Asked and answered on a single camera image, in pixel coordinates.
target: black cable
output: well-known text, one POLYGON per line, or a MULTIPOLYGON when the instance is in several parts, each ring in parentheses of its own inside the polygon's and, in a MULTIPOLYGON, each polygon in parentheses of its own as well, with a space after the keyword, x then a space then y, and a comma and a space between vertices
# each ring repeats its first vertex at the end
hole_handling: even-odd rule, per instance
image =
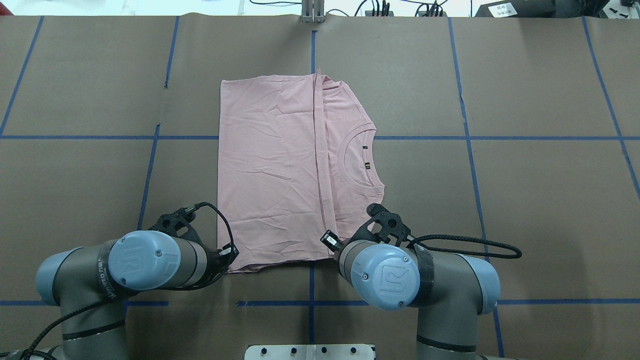
MULTIPOLYGON (((222 214, 222 212, 220 212, 220 210, 218 210, 218 208, 216 208, 216 206, 214 204, 211 204, 210 202, 200 202, 200 203, 195 204, 193 206, 196 208, 196 210, 200 209, 203 206, 209 206, 210 208, 212 208, 218 214, 218 216, 220 216, 222 221, 225 223, 225 226, 227 227, 227 232, 229 233, 229 244, 231 244, 231 251, 234 251, 234 249, 236 248, 236 245, 234 243, 234 235, 231 233, 231 226, 229 226, 229 221, 227 220, 227 218, 225 218, 225 216, 222 214)), ((222 275, 225 275, 227 270, 229 270, 229 266, 231 265, 231 262, 233 260, 234 260, 234 257, 230 256, 229 260, 227 261, 227 264, 224 267, 224 270, 222 270, 215 277, 206 280, 202 284, 190 286, 190 287, 184 288, 184 289, 182 289, 182 288, 172 288, 172 290, 175 290, 175 291, 191 291, 191 290, 199 290, 199 289, 202 289, 202 288, 206 288, 207 286, 209 286, 209 285, 213 284, 214 282, 220 280, 222 275)))
POLYGON ((415 9, 415 14, 413 14, 413 17, 418 16, 418 14, 420 13, 420 8, 422 8, 424 5, 427 6, 427 12, 429 11, 429 4, 427 3, 421 3, 420 6, 418 6, 417 9, 415 9))
POLYGON ((425 235, 409 241, 408 247, 413 247, 415 244, 419 244, 420 246, 424 247, 427 250, 439 251, 439 252, 453 252, 453 253, 463 254, 463 255, 488 256, 490 258, 501 258, 501 259, 519 259, 522 257, 522 251, 520 251, 520 249, 518 249, 513 245, 499 243, 497 241, 480 239, 480 238, 472 238, 469 236, 442 235, 442 234, 425 235), (498 254, 496 252, 479 252, 479 251, 445 249, 441 247, 430 247, 423 244, 423 241, 426 241, 426 240, 453 240, 453 241, 463 241, 467 243, 478 243, 478 244, 498 247, 500 249, 510 250, 510 251, 513 251, 513 254, 498 254))
MULTIPOLYGON (((0 357, 8 357, 11 352, 0 352, 0 357)), ((46 352, 34 350, 33 355, 40 356, 44 360, 57 360, 55 357, 47 354, 46 352)))
POLYGON ((331 10, 327 11, 326 13, 330 13, 330 12, 341 12, 341 13, 343 13, 344 15, 349 16, 346 12, 343 12, 343 11, 342 11, 342 10, 340 10, 340 9, 331 9, 331 10))
POLYGON ((358 5, 358 8, 356 9, 356 13, 353 14, 353 16, 358 16, 358 12, 360 11, 362 5, 364 5, 364 3, 366 3, 369 0, 362 0, 362 2, 360 3, 360 5, 358 5))
POLYGON ((84 313, 85 311, 91 310, 91 309, 96 308, 98 306, 109 304, 110 302, 112 302, 111 299, 105 299, 105 300, 101 300, 101 301, 98 301, 98 302, 94 302, 93 304, 90 304, 90 305, 87 305, 85 307, 82 307, 81 309, 72 311, 69 314, 66 314, 65 316, 62 316, 61 318, 57 319, 53 323, 49 324, 49 326, 47 326, 40 333, 40 335, 38 335, 38 337, 35 340, 33 340, 33 342, 31 343, 31 346, 29 346, 29 348, 22 353, 22 355, 20 356, 20 360, 29 360, 29 359, 31 359, 31 355, 41 356, 39 354, 36 354, 36 347, 42 341, 42 339, 44 339, 44 337, 47 336, 49 331, 51 331, 54 327, 60 325, 61 323, 63 323, 66 320, 71 319, 75 315, 84 313))
POLYGON ((251 4, 256 5, 274 5, 274 4, 289 4, 289 5, 302 5, 302 3, 294 3, 293 1, 273 1, 270 3, 256 3, 254 0, 249 0, 251 4))

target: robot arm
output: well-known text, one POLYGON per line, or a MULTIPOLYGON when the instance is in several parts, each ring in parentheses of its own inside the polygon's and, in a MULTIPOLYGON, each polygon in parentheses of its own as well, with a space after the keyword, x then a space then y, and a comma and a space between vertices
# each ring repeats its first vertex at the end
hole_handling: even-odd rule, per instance
MULTIPOLYGON (((165 214, 152 230, 46 259, 36 275, 38 292, 44 302, 72 315, 62 322, 62 346, 49 355, 58 360, 126 360, 123 300, 154 289, 197 290, 219 279, 238 252, 233 243, 211 251, 200 241, 189 223, 203 205, 165 214), (183 227, 188 231, 177 237, 183 227)), ((23 353, 8 359, 28 358, 31 351, 23 353)))
MULTIPOLYGON (((367 209, 372 213, 372 206, 367 209)), ((429 251, 412 241, 410 230, 397 214, 384 211, 380 232, 373 234, 364 224, 345 245, 328 231, 322 242, 334 251, 340 274, 372 306, 393 311, 417 307, 418 359, 480 360, 476 355, 477 317, 491 313, 500 297, 500 281, 489 262, 438 251, 429 251), (388 235, 397 237, 390 245, 388 235)))

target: pink t-shirt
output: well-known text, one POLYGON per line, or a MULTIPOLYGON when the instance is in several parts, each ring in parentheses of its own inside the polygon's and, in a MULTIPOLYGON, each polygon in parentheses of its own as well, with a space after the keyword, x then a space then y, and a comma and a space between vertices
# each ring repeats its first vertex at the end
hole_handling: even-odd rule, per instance
POLYGON ((223 81, 220 98, 218 207, 240 251, 230 272, 330 258, 324 232, 351 237, 384 194, 376 128, 351 89, 320 72, 274 75, 223 81))

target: white mounting plate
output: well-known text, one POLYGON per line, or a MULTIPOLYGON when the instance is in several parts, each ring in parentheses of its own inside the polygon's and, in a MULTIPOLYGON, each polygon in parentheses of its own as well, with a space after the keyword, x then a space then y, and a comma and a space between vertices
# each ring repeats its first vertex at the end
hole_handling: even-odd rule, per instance
POLYGON ((366 344, 253 345, 246 349, 244 360, 376 360, 375 348, 366 344))

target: blue tape line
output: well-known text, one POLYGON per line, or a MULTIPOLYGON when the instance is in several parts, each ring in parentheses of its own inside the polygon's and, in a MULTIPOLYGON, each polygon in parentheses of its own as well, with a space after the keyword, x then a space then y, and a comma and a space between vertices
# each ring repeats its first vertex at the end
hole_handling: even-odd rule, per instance
MULTIPOLYGON (((476 196, 476 209, 478 212, 478 218, 480 219, 480 227, 482 229, 482 239, 486 240, 486 230, 484 228, 484 216, 482 214, 482 204, 480 203, 480 190, 478 189, 478 181, 476 176, 476 163, 474 161, 474 152, 471 147, 471 135, 469 133, 469 124, 467 121, 467 109, 465 107, 465 101, 462 98, 462 80, 460 79, 460 66, 458 64, 458 53, 456 51, 456 37, 453 32, 453 21, 450 17, 449 21, 449 38, 451 39, 451 51, 453 53, 453 65, 456 71, 456 82, 458 83, 458 95, 460 97, 460 111, 462 112, 462 118, 464 119, 465 137, 467 138, 467 152, 469 156, 469 166, 471 167, 471 180, 474 185, 474 195, 476 196)), ((484 251, 489 253, 489 246, 484 245, 484 251)), ((484 259, 491 263, 488 256, 484 259)), ((495 339, 498 343, 498 351, 500 357, 504 357, 504 347, 502 345, 502 333, 500 331, 500 317, 498 316, 498 309, 493 310, 493 324, 495 327, 495 339)))
POLYGON ((218 135, 161 135, 160 140, 219 140, 218 135))
POLYGON ((498 307, 493 309, 493 324, 495 326, 495 340, 498 342, 498 355, 504 357, 504 345, 502 344, 502 331, 500 330, 500 315, 498 307))
MULTIPOLYGON (((266 301, 238 301, 237 307, 250 306, 310 306, 306 300, 266 300, 266 301)), ((313 306, 369 306, 362 300, 314 300, 313 306)))
POLYGON ((594 141, 594 140, 617 140, 617 136, 471 136, 471 140, 519 140, 519 141, 594 141))
POLYGON ((142 193, 142 203, 140 204, 140 216, 138 217, 138 230, 142 230, 142 220, 145 217, 145 208, 147 207, 147 195, 149 193, 149 182, 151 181, 151 172, 154 168, 154 160, 156 158, 156 147, 158 145, 158 136, 160 135, 160 124, 156 126, 154 135, 154 143, 151 146, 151 156, 149 156, 149 167, 147 168, 147 179, 145 180, 145 190, 142 193))
POLYGON ((611 120, 613 121, 613 126, 616 128, 616 134, 618 134, 618 139, 620 140, 620 147, 622 148, 622 153, 625 156, 625 161, 627 162, 627 168, 629 169, 629 173, 631 175, 631 180, 633 181, 634 187, 636 188, 636 195, 638 196, 638 200, 640 200, 640 185, 638 185, 638 180, 636 177, 636 172, 634 171, 634 167, 631 164, 631 159, 629 159, 629 153, 627 152, 627 146, 625 145, 625 141, 622 137, 622 132, 620 131, 620 125, 618 124, 618 119, 616 118, 616 113, 613 111, 613 105, 611 105, 611 99, 609 98, 609 92, 607 91, 607 87, 604 83, 604 79, 602 78, 602 73, 600 72, 600 66, 598 66, 598 60, 596 59, 596 54, 593 50, 593 44, 591 43, 591 35, 589 34, 589 26, 587 26, 587 18, 582 17, 582 25, 584 26, 584 34, 587 37, 587 45, 589 45, 589 52, 591 53, 591 59, 593 60, 593 66, 596 69, 596 74, 598 75, 598 80, 600 81, 600 87, 602 88, 602 93, 604 94, 604 99, 607 101, 607 107, 609 109, 609 114, 611 114, 611 120))
MULTIPOLYGON (((476 176, 476 163, 474 161, 473 148, 471 147, 471 135, 469 133, 469 124, 467 122, 467 109, 465 107, 465 101, 462 99, 462 81, 460 79, 460 66, 458 65, 458 53, 456 51, 456 39, 453 33, 453 21, 450 17, 449 21, 449 37, 451 38, 451 51, 453 52, 453 65, 456 70, 456 82, 458 83, 458 95, 460 97, 460 111, 462 112, 462 118, 464 119, 465 126, 465 139, 467 141, 467 152, 469 156, 469 165, 471 167, 471 179, 474 185, 474 194, 476 196, 476 209, 478 217, 480 219, 480 227, 482 229, 482 239, 486 240, 486 231, 484 230, 484 217, 482 215, 482 204, 480 203, 480 191, 478 189, 478 182, 476 176)), ((484 250, 488 252, 488 247, 485 245, 484 250)))
POLYGON ((316 73, 316 33, 318 30, 311 31, 311 74, 316 73))
POLYGON ((309 306, 309 301, 301 300, 267 300, 267 301, 238 301, 237 307, 249 307, 249 306, 309 306))
POLYGON ((640 299, 498 300, 498 305, 588 305, 588 304, 640 304, 640 299))
POLYGON ((316 342, 314 301, 316 300, 316 264, 309 261, 309 343, 316 342))
POLYGON ((127 306, 169 306, 168 301, 125 301, 127 306))
POLYGON ((0 306, 50 306, 41 300, 0 300, 0 306))
POLYGON ((169 87, 169 74, 171 73, 171 63, 173 62, 173 50, 175 49, 175 38, 178 36, 178 24, 180 24, 180 17, 175 17, 175 24, 173 25, 173 38, 171 39, 171 50, 169 51, 169 60, 166 62, 166 78, 164 79, 164 88, 169 87))
POLYGON ((466 140, 466 136, 374 136, 374 140, 466 140))
POLYGON ((363 300, 316 300, 315 306, 369 306, 363 300))
MULTIPOLYGON (((2 135, 7 140, 153 140, 151 135, 2 135)), ((159 135, 159 140, 219 140, 218 135, 159 135)))
POLYGON ((13 87, 13 93, 11 94, 11 99, 9 99, 9 105, 6 107, 6 112, 4 113, 2 124, 0 125, 0 135, 4 133, 4 127, 6 126, 7 120, 9 120, 9 114, 11 113, 11 108, 13 107, 15 96, 18 94, 18 89, 20 88, 20 84, 22 83, 22 77, 24 76, 24 71, 27 69, 27 64, 29 63, 29 59, 31 58, 31 53, 33 52, 33 48, 36 45, 36 40, 38 40, 38 34, 40 34, 40 29, 42 28, 43 21, 44 21, 44 16, 41 16, 40 21, 38 21, 38 27, 36 27, 36 32, 33 34, 33 39, 31 39, 31 45, 29 46, 29 51, 27 51, 27 56, 25 57, 24 63, 22 64, 22 69, 20 70, 20 74, 18 75, 18 80, 15 82, 15 86, 13 87))
POLYGON ((150 135, 3 135, 16 140, 152 140, 150 135))

